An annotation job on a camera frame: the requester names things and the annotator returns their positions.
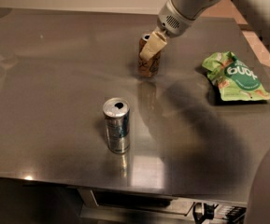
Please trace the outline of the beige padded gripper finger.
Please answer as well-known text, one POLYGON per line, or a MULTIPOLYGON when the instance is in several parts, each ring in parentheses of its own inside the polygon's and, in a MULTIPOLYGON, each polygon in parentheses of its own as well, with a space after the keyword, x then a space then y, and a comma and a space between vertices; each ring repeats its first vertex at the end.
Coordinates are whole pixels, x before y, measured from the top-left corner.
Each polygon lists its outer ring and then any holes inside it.
POLYGON ((166 45, 167 39, 165 34, 159 31, 153 31, 149 35, 147 43, 144 45, 140 52, 140 58, 144 61, 148 61, 159 51, 161 51, 166 45))

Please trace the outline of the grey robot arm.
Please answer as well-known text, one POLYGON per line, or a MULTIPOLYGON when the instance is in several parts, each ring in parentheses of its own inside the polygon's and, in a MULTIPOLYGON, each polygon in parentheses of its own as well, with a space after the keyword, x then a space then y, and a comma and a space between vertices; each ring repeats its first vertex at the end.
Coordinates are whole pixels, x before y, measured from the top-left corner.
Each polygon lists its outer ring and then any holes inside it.
MULTIPOLYGON (((192 22, 219 0, 167 0, 158 15, 157 28, 140 57, 149 60, 160 51, 165 39, 182 35, 192 22)), ((226 7, 213 9, 215 15, 228 15, 249 28, 270 53, 270 0, 229 0, 226 7)), ((270 224, 270 149, 254 177, 245 224, 270 224)))

